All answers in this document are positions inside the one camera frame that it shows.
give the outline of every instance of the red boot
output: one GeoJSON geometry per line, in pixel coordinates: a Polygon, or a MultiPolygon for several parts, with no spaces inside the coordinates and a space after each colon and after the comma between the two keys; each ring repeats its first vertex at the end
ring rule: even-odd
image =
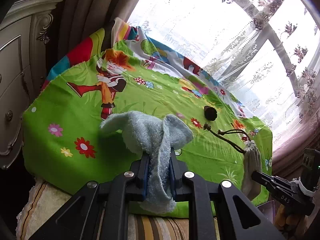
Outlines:
{"type": "Polygon", "coordinates": [[[112,108],[103,107],[101,111],[101,119],[106,120],[109,115],[112,114],[112,108]]]}
{"type": "Polygon", "coordinates": [[[89,91],[95,91],[95,90],[100,90],[100,86],[93,85],[93,86],[78,86],[76,84],[73,84],[71,82],[67,82],[67,85],[71,87],[74,92],[78,94],[78,96],[82,97],[84,93],[89,92],[89,91]]]}

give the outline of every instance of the silver screw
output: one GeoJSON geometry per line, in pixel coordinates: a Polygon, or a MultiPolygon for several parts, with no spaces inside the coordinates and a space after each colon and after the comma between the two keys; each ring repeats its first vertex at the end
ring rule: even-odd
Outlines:
{"type": "Polygon", "coordinates": [[[126,171],[126,172],[124,173],[124,176],[127,177],[127,178],[131,178],[131,177],[134,176],[134,173],[133,173],[132,171],[126,171]]]}
{"type": "Polygon", "coordinates": [[[89,181],[87,183],[88,188],[95,188],[97,186],[97,183],[95,181],[89,181]]]}
{"type": "Polygon", "coordinates": [[[221,185],[223,186],[223,187],[231,187],[231,182],[230,181],[228,181],[228,180],[224,180],[223,182],[221,182],[221,185]]]}
{"type": "Polygon", "coordinates": [[[187,171],[184,173],[184,176],[191,179],[195,176],[195,174],[192,171],[187,171]]]}

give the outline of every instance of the white dresser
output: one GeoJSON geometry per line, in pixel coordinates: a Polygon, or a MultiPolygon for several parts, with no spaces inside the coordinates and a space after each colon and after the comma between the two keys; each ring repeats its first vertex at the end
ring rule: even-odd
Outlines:
{"type": "Polygon", "coordinates": [[[21,0],[0,24],[0,168],[7,169],[23,143],[22,113],[46,78],[46,32],[63,0],[21,0]]]}

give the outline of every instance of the dresser drawer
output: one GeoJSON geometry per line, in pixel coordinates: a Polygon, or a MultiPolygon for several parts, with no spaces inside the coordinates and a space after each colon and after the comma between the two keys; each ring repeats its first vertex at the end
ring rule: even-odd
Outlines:
{"type": "Polygon", "coordinates": [[[13,79],[29,65],[31,16],[0,31],[0,96],[13,79]]]}
{"type": "Polygon", "coordinates": [[[0,160],[3,155],[16,154],[10,145],[17,142],[21,128],[21,116],[30,104],[32,89],[30,66],[18,74],[0,96],[0,160]]]}

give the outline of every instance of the light blue towel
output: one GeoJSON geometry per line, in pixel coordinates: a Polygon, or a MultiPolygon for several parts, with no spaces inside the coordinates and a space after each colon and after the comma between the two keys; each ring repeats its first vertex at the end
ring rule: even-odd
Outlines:
{"type": "Polygon", "coordinates": [[[150,155],[147,197],[140,206],[153,213],[172,211],[176,203],[169,185],[170,149],[182,148],[193,139],[190,128],[173,114],[163,120],[138,111],[112,114],[100,125],[105,134],[122,130],[127,148],[139,155],[150,155]]]}

